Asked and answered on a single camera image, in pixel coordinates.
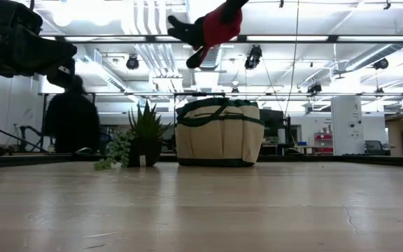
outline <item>cable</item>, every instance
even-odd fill
[[[290,84],[290,91],[288,93],[287,105],[285,106],[284,116],[287,116],[288,103],[290,102],[290,95],[292,94],[293,89],[293,79],[295,77],[295,60],[297,59],[297,49],[298,49],[298,29],[299,29],[299,0],[297,4],[297,29],[295,32],[295,53],[293,53],[292,83]]]
[[[271,85],[271,88],[273,90],[274,96],[276,97],[276,101],[278,102],[279,108],[281,109],[282,112],[284,112],[283,107],[281,106],[281,103],[279,102],[278,94],[276,94],[276,90],[274,89],[273,81],[271,80],[269,70],[267,68],[267,65],[265,64],[265,60],[264,60],[263,57],[262,57],[262,63],[264,64],[265,71],[267,72],[267,77],[269,78],[270,85]]]

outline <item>wooden table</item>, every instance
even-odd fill
[[[2,251],[403,251],[403,168],[1,168]]]

